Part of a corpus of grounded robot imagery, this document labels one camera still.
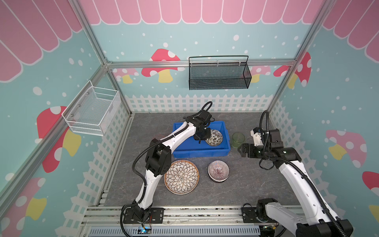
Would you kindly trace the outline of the black floral pattern bowl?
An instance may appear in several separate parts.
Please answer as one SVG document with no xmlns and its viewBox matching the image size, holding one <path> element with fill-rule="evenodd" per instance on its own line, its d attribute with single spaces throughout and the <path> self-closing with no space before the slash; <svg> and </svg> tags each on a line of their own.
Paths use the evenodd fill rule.
<svg viewBox="0 0 379 237">
<path fill-rule="evenodd" d="M 209 146 L 217 147 L 223 142 L 223 135 L 220 131 L 211 129 L 211 135 L 206 139 L 206 143 Z"/>
</svg>

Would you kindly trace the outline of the purple striped ceramic bowl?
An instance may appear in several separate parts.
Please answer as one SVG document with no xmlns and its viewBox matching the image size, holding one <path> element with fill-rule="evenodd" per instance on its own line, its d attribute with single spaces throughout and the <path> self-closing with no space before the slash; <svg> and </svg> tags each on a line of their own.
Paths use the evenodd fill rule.
<svg viewBox="0 0 379 237">
<path fill-rule="evenodd" d="M 230 175 L 230 168 L 227 163 L 217 160 L 208 166 L 208 176 L 215 183 L 225 182 Z"/>
</svg>

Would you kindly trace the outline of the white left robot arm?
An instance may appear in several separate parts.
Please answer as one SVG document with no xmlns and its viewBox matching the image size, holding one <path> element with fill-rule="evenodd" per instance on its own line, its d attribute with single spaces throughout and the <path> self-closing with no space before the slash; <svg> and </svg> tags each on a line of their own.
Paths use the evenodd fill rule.
<svg viewBox="0 0 379 237">
<path fill-rule="evenodd" d="M 160 140 L 152 140 L 149 147 L 137 156 L 132 171 L 142 178 L 143 184 L 136 199 L 122 207 L 120 223 L 128 215 L 140 223 L 149 219 L 159 181 L 171 167 L 172 153 L 190 137 L 199 142 L 210 138 L 211 130 L 208 126 L 211 122 L 211 115 L 188 116 L 177 130 Z"/>
</svg>

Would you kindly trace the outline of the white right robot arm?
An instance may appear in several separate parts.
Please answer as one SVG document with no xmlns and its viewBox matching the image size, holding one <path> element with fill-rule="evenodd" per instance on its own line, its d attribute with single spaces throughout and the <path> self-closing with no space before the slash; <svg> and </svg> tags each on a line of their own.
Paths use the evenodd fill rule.
<svg viewBox="0 0 379 237">
<path fill-rule="evenodd" d="M 285 177 L 298 199 L 305 217 L 285 208 L 274 198 L 257 201 L 256 207 L 242 207 L 244 221 L 254 216 L 257 221 L 276 221 L 296 237 L 350 237 L 353 226 L 341 219 L 328 205 L 309 178 L 304 163 L 294 148 L 286 148 L 278 129 L 269 128 L 269 112 L 263 111 L 259 126 L 253 129 L 253 143 L 238 148 L 242 157 L 268 161 Z"/>
</svg>

